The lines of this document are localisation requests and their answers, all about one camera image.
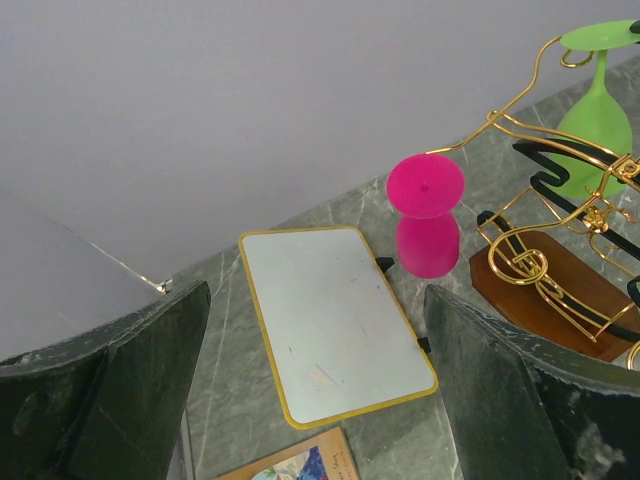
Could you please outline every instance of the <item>marble floor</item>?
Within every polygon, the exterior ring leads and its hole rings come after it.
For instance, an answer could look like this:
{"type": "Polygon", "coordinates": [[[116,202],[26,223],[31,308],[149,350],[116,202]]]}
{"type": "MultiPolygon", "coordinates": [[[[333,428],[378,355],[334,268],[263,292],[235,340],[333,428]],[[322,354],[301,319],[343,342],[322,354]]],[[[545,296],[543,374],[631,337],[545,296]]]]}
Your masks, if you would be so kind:
{"type": "MultiPolygon", "coordinates": [[[[611,70],[607,85],[627,111],[634,131],[640,131],[636,93],[640,90],[640,58],[611,70]]],[[[586,83],[578,84],[516,116],[530,124],[556,126],[587,88],[586,83]]],[[[634,151],[638,152],[640,135],[635,141],[634,151]]],[[[501,207],[539,170],[513,151],[511,143],[508,136],[488,130],[450,155],[466,178],[465,195],[454,211],[461,229],[461,259],[449,275],[433,283],[487,311],[493,309],[472,288],[469,277],[468,259],[484,246],[475,231],[476,215],[501,207]]],[[[387,201],[385,181],[384,176],[371,180],[279,227],[355,225],[375,254],[394,255],[398,215],[387,201]]],[[[623,206],[637,206],[640,197],[635,191],[625,191],[615,200],[623,206]]],[[[513,215],[517,223],[531,224],[542,219],[542,210],[524,204],[513,215]]],[[[640,228],[623,225],[621,219],[615,225],[632,240],[640,240],[640,228]]],[[[621,275],[591,254],[582,239],[567,231],[554,235],[610,281],[621,285],[621,275]]],[[[423,334],[422,304],[427,282],[399,266],[388,272],[388,278],[414,329],[423,334]]],[[[188,417],[197,480],[212,480],[316,432],[294,430],[282,415],[237,247],[187,268],[174,277],[174,282],[179,287],[194,279],[209,283],[213,300],[188,401],[188,417]]],[[[363,480],[462,478],[446,411],[437,392],[348,419],[341,425],[363,480]]]]}

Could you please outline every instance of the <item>pink cup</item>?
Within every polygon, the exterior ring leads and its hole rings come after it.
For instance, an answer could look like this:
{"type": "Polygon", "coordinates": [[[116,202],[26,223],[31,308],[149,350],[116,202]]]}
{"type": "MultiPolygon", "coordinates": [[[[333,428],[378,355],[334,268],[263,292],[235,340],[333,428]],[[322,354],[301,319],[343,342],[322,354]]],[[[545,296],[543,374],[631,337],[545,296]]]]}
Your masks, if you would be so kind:
{"type": "Polygon", "coordinates": [[[462,171],[442,155],[414,155],[391,171],[387,195],[403,214],[396,230],[398,260],[412,275],[438,278],[456,266],[460,230],[451,209],[463,192],[462,171]]]}

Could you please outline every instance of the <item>white board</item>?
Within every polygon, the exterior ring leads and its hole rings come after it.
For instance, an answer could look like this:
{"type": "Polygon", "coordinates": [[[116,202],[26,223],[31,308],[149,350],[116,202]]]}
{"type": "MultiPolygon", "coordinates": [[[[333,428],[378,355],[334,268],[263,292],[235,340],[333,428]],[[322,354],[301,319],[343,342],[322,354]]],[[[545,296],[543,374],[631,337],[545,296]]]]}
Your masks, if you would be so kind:
{"type": "Polygon", "coordinates": [[[436,390],[431,364],[357,229],[249,233],[240,249],[292,426],[436,390]]]}

